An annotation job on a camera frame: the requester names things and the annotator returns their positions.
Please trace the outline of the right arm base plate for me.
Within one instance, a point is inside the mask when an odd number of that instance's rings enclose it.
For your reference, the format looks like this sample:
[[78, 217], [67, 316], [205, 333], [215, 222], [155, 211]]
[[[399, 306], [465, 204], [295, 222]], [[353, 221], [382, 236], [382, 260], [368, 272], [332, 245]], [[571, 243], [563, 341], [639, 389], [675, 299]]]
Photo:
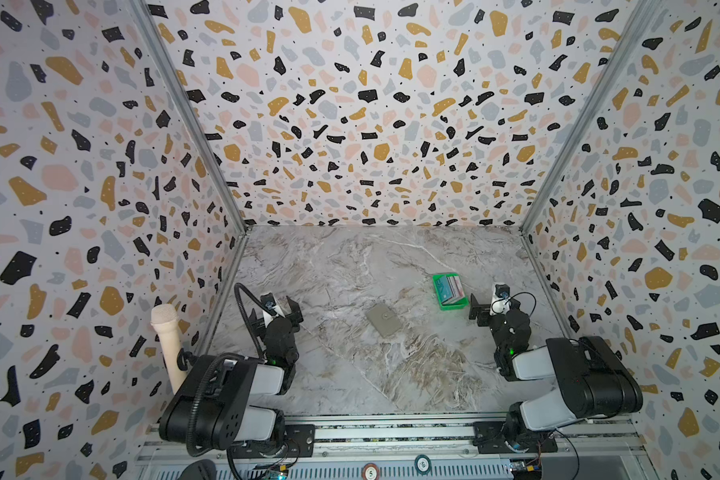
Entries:
[[555, 453], [558, 446], [552, 431], [531, 431], [503, 421], [478, 421], [473, 424], [472, 445], [480, 454]]

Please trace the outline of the grey card holder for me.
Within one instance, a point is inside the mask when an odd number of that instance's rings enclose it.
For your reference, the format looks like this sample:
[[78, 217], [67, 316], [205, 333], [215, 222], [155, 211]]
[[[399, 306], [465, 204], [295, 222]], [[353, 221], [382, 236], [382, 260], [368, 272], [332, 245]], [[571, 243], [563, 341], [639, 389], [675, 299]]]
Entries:
[[402, 328], [397, 314], [386, 304], [378, 303], [366, 312], [366, 318], [383, 338], [391, 337]]

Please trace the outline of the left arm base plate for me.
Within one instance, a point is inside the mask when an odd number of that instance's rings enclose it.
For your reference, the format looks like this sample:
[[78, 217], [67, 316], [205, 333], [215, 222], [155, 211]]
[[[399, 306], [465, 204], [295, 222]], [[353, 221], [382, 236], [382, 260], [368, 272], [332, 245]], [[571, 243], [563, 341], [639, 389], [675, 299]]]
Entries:
[[315, 447], [314, 424], [286, 424], [275, 429], [275, 436], [266, 441], [249, 441], [232, 447], [237, 459], [274, 462], [283, 458], [311, 458]]

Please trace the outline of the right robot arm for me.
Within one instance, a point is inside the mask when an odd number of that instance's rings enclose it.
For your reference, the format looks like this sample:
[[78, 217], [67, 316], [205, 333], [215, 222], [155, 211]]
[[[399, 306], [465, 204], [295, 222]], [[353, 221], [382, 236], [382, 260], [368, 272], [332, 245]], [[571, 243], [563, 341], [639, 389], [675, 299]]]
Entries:
[[550, 392], [509, 407], [502, 427], [507, 440], [641, 410], [640, 387], [603, 338], [554, 337], [532, 348], [530, 315], [520, 309], [520, 302], [506, 285], [500, 284], [487, 304], [471, 296], [469, 318], [490, 330], [494, 360], [505, 380], [555, 381]]

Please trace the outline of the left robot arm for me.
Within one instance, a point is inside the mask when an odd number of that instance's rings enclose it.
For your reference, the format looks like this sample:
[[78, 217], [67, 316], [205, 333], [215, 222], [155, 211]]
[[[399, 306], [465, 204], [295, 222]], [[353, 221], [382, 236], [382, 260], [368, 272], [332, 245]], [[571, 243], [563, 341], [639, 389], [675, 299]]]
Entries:
[[288, 310], [271, 294], [260, 298], [262, 315], [251, 312], [246, 326], [261, 348], [258, 357], [238, 353], [196, 356], [183, 349], [179, 315], [170, 304], [151, 311], [173, 398], [159, 420], [164, 441], [183, 444], [190, 456], [212, 450], [275, 456], [288, 446], [282, 411], [251, 401], [285, 394], [299, 359], [295, 334], [303, 315], [289, 298]]

